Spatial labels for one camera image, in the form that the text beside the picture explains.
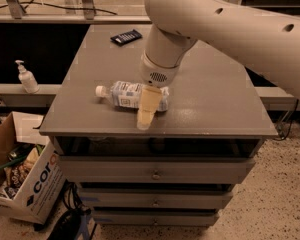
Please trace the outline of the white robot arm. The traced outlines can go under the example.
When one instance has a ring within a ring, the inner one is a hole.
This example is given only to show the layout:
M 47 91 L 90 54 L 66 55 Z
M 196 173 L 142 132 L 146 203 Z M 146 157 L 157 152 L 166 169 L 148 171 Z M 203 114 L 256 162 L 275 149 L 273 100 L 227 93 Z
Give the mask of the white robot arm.
M 137 128 L 150 127 L 184 55 L 203 41 L 300 100 L 300 17 L 224 0 L 144 0 L 152 27 L 141 57 Z

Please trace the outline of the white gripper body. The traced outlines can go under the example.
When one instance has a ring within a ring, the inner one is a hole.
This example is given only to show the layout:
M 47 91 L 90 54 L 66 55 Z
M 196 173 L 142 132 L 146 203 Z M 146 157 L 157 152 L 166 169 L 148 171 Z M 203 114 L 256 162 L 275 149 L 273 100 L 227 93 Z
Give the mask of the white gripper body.
M 139 72 L 145 84 L 161 88 L 172 83 L 180 64 L 179 55 L 161 52 L 151 54 L 149 51 L 144 51 Z

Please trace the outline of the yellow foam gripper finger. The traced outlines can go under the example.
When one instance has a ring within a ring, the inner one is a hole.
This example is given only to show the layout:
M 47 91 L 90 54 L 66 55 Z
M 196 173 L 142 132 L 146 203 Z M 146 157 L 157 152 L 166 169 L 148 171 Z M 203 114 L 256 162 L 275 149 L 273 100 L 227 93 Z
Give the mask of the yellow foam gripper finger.
M 138 129 L 147 130 L 150 127 L 161 99 L 162 92 L 159 88 L 148 85 L 142 88 L 137 113 Z

